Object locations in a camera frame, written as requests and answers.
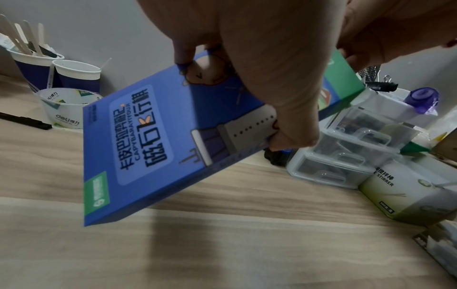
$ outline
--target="wooden table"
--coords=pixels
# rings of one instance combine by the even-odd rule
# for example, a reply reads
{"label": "wooden table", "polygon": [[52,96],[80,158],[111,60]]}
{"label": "wooden table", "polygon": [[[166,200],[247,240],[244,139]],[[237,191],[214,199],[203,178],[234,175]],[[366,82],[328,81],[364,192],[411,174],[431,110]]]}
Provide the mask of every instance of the wooden table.
{"label": "wooden table", "polygon": [[[44,119],[20,82],[0,111]],[[83,228],[82,134],[0,120],[0,288],[456,288],[360,192],[256,154],[122,221]]]}

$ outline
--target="clear plastic container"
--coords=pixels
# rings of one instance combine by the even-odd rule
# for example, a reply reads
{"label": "clear plastic container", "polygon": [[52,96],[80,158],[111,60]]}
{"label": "clear plastic container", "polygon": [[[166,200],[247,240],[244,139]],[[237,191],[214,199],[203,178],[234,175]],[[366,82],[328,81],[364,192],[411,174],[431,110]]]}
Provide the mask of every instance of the clear plastic container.
{"label": "clear plastic container", "polygon": [[326,129],[321,129],[319,143],[308,150],[310,154],[318,154],[326,162],[348,169],[371,172],[393,155],[400,153],[398,149],[367,143],[353,136]]}
{"label": "clear plastic container", "polygon": [[286,169],[295,178],[346,189],[357,189],[359,184],[373,174],[372,171],[357,171],[327,163],[324,158],[313,155],[306,149],[299,149]]}
{"label": "clear plastic container", "polygon": [[401,149],[419,133],[411,125],[397,123],[357,107],[340,112],[328,129],[367,143],[393,149]]}

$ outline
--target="white paper cup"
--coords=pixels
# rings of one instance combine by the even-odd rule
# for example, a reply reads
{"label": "white paper cup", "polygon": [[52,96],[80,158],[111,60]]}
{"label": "white paper cup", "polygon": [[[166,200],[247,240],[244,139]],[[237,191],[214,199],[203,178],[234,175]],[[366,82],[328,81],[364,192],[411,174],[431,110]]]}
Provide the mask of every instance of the white paper cup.
{"label": "white paper cup", "polygon": [[[56,60],[55,58],[22,54],[17,52],[16,48],[8,50],[8,52],[13,57],[33,92],[46,88],[62,87],[52,65],[52,62]],[[57,54],[57,56],[59,59],[64,59],[60,54]]]}
{"label": "white paper cup", "polygon": [[82,108],[102,98],[94,92],[68,88],[40,90],[37,95],[52,123],[68,129],[81,129]]}
{"label": "white paper cup", "polygon": [[101,69],[99,67],[61,59],[54,60],[52,64],[57,69],[63,87],[100,93]]}

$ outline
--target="hand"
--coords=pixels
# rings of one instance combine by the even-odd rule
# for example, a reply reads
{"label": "hand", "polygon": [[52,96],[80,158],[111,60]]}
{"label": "hand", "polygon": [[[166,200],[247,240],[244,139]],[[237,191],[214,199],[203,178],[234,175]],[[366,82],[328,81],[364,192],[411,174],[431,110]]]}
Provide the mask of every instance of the hand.
{"label": "hand", "polygon": [[457,38],[457,1],[350,0],[338,48],[355,71]]}
{"label": "hand", "polygon": [[175,62],[223,44],[248,90],[276,108],[270,148],[314,145],[318,96],[344,17],[341,0],[138,0],[173,40]]}

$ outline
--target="blue box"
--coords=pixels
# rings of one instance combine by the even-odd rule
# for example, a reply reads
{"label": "blue box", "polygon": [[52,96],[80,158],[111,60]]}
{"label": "blue box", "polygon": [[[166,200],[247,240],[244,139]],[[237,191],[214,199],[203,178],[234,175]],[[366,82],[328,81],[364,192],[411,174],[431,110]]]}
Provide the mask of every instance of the blue box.
{"label": "blue box", "polygon": [[[320,119],[364,89],[337,51],[328,71]],[[266,148],[275,122],[221,50],[86,106],[84,225],[120,220]]]}

